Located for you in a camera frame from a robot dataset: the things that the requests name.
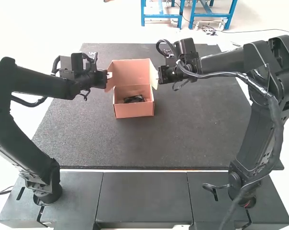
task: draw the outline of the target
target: white floor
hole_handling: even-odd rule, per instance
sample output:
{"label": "white floor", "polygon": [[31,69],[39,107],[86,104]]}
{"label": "white floor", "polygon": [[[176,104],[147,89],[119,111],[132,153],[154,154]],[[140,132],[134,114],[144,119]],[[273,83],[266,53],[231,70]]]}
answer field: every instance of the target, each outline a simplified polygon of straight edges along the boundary
{"label": "white floor", "polygon": [[[216,0],[213,10],[223,12],[230,2]],[[184,9],[184,16],[189,20],[190,7]],[[289,30],[289,0],[238,1],[230,32],[271,28]],[[202,31],[189,30],[186,21],[182,30],[165,23],[147,23],[142,27],[139,0],[111,0],[108,3],[102,0],[0,0],[0,59],[10,56],[18,65],[44,73],[50,73],[55,57],[78,51],[85,42],[155,43],[160,38],[174,42],[193,37],[196,43],[218,44],[222,50],[228,50],[235,48],[230,41],[242,45],[283,34],[286,33],[218,33],[219,36],[212,37]],[[36,99],[28,95],[23,97]],[[49,99],[34,109],[11,104],[11,114],[28,137],[35,134],[50,102]],[[289,121],[284,135],[281,160],[285,170],[272,172],[271,177],[289,213]],[[14,184],[17,176],[18,172],[0,157],[0,190]],[[6,199],[7,196],[0,197],[0,211]],[[6,229],[0,224],[0,230]]]}

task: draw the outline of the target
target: black rubber mat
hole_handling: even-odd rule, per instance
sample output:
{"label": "black rubber mat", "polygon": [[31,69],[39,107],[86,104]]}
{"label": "black rubber mat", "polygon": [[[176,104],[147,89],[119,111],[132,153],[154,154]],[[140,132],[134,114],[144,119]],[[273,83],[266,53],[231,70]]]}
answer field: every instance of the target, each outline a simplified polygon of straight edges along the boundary
{"label": "black rubber mat", "polygon": [[[200,56],[220,52],[218,46],[196,49]],[[97,51],[99,68],[113,59],[165,63],[155,44],[83,44],[81,51]],[[199,80],[177,92],[159,85],[154,98],[153,117],[126,119],[115,118],[112,92],[92,89],[87,102],[54,99],[33,141],[62,168],[227,169],[251,112],[236,79]]]}

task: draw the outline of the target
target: blue metal frame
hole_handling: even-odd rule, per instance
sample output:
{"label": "blue metal frame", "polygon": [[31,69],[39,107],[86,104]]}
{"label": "blue metal frame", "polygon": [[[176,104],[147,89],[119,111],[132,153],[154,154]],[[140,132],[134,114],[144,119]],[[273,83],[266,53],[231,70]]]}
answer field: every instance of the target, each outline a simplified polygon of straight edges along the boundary
{"label": "blue metal frame", "polygon": [[[202,4],[202,6],[205,9],[206,13],[195,13],[197,1],[199,1]],[[211,9],[210,9],[210,7],[213,6],[213,2],[214,2],[214,0],[211,0],[210,4],[208,5],[205,0],[193,0],[192,8],[191,8],[190,23],[189,23],[189,26],[188,26],[189,29],[192,29],[195,17],[227,18],[227,22],[226,22],[224,28],[226,30],[230,28],[232,17],[233,17],[233,14],[234,14],[234,11],[235,11],[235,7],[236,7],[236,4],[237,4],[238,0],[233,0],[232,1],[229,13],[213,13],[211,11]]]}
{"label": "blue metal frame", "polygon": [[[182,27],[183,10],[185,0],[181,0],[179,14],[164,14],[162,0],[158,0],[159,14],[145,14],[146,0],[141,0],[141,26],[145,26],[145,18],[178,18],[178,28]],[[175,0],[171,0],[171,7],[175,6]]]}

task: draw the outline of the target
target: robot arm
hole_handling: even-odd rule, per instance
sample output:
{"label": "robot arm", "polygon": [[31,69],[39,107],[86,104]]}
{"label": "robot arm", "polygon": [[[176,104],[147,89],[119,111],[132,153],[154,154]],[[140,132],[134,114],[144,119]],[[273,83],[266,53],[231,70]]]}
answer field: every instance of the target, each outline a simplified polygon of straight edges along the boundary
{"label": "robot arm", "polygon": [[238,77],[248,85],[253,104],[247,131],[229,166],[228,192],[243,207],[255,205],[255,190],[279,160],[283,124],[289,118],[289,36],[258,41],[233,51],[199,58],[193,40],[183,39],[160,50],[159,84],[196,82],[211,77]]}
{"label": "robot arm", "polygon": [[[61,69],[56,69],[59,61]],[[71,57],[60,56],[55,60],[53,76],[19,67],[9,57],[0,62],[0,154],[19,169],[26,187],[33,189],[37,203],[50,204],[61,196],[59,164],[19,129],[10,115],[11,100],[34,107],[46,97],[73,100],[81,90],[90,92],[91,87],[104,89],[107,71],[97,69],[96,62],[97,53],[93,53],[93,57],[82,53],[72,54]],[[60,78],[54,76],[57,71]],[[12,96],[12,92],[43,98],[37,103],[28,103]]]}

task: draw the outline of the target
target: open cardboard box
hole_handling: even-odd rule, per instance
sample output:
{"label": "open cardboard box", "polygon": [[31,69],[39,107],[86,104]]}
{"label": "open cardboard box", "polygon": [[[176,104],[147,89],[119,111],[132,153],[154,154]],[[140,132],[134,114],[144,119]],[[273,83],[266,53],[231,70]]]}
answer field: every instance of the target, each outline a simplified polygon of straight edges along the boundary
{"label": "open cardboard box", "polygon": [[[110,78],[105,92],[113,90],[113,106],[116,118],[153,116],[154,97],[158,73],[149,58],[113,60],[107,69]],[[142,95],[144,102],[126,103],[124,98]]]}

